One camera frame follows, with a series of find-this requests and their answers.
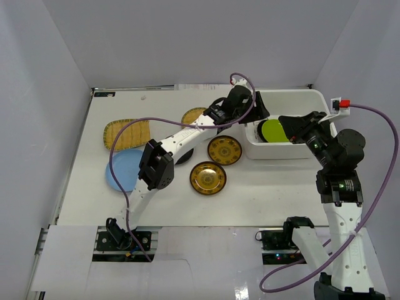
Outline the black plate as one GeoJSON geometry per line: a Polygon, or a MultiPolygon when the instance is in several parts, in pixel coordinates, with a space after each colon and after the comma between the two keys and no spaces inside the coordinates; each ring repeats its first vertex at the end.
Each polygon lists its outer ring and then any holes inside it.
{"type": "Polygon", "coordinates": [[[262,129],[263,129],[263,124],[264,124],[265,122],[266,122],[266,120],[260,121],[260,122],[258,123],[258,125],[257,125],[257,128],[256,128],[257,138],[259,139],[259,142],[260,142],[260,143],[266,143],[266,142],[267,142],[267,140],[266,140],[265,137],[264,137],[263,131],[262,131],[262,129]]]}

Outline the green plate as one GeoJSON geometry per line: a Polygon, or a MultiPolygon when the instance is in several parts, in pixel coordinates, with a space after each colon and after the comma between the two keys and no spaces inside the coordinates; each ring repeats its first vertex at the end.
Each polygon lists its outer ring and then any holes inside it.
{"type": "Polygon", "coordinates": [[[268,143],[289,142],[281,123],[277,119],[265,121],[261,126],[261,134],[268,143]]]}

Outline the large yellow patterned plate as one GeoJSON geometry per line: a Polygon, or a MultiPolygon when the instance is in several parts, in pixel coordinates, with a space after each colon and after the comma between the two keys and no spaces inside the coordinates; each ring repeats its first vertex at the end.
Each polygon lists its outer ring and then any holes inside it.
{"type": "Polygon", "coordinates": [[[209,158],[222,166],[230,166],[237,163],[243,154],[240,142],[227,135],[216,136],[207,145],[209,158]]]}

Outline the round woven bamboo tray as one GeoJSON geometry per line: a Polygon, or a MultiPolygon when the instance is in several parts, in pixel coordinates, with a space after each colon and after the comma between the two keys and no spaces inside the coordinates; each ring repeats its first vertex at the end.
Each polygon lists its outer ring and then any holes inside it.
{"type": "Polygon", "coordinates": [[[182,116],[181,123],[192,124],[205,110],[205,107],[194,107],[188,110],[182,116]]]}

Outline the small yellow patterned plate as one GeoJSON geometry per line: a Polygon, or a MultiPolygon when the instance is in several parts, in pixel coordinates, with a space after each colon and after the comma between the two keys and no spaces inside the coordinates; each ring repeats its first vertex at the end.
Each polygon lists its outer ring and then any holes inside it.
{"type": "Polygon", "coordinates": [[[225,188],[227,181],[228,176],[224,168],[212,161],[196,164],[189,174],[191,187],[203,196],[213,196],[220,193],[225,188]]]}

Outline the light blue plate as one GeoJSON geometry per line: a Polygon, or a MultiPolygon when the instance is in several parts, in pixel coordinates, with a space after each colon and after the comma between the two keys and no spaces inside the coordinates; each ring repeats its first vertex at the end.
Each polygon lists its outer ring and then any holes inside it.
{"type": "Polygon", "coordinates": [[[127,193],[132,192],[136,186],[142,155],[139,149],[125,149],[113,156],[114,173],[127,193]]]}

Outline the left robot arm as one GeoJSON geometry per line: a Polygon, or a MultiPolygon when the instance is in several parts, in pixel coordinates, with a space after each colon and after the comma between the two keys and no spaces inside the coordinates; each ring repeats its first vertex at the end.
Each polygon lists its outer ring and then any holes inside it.
{"type": "Polygon", "coordinates": [[[235,85],[226,97],[215,100],[193,123],[161,141],[149,140],[139,162],[134,190],[125,194],[126,206],[118,218],[108,218],[107,233],[118,249],[139,244],[133,231],[150,200],[174,179],[177,161],[203,141],[214,138],[233,124],[247,124],[269,117],[260,92],[235,85]]]}

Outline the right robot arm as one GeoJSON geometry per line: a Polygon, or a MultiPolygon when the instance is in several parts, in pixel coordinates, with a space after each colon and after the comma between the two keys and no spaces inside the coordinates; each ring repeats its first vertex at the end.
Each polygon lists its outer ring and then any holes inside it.
{"type": "Polygon", "coordinates": [[[332,263],[314,283],[315,299],[384,299],[374,288],[356,231],[361,224],[363,193],[356,172],[364,158],[365,138],[353,129],[331,134],[329,116],[313,111],[305,116],[279,116],[288,140],[305,144],[322,166],[316,187],[331,236],[332,263]]]}

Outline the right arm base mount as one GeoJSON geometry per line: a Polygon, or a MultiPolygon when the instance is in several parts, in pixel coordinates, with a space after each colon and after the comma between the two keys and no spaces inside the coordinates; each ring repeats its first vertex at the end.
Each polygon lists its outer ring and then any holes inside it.
{"type": "Polygon", "coordinates": [[[286,240],[282,229],[259,230],[254,238],[261,243],[262,262],[265,266],[306,263],[299,248],[286,240]]]}

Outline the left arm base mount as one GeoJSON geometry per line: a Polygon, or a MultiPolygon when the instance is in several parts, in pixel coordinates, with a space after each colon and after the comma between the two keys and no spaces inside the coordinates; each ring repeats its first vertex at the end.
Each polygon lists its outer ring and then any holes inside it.
{"type": "Polygon", "coordinates": [[[133,232],[149,257],[148,260],[130,234],[126,232],[122,241],[117,242],[105,227],[100,227],[96,234],[92,262],[150,263],[158,247],[159,230],[156,227],[144,227],[133,232]]]}

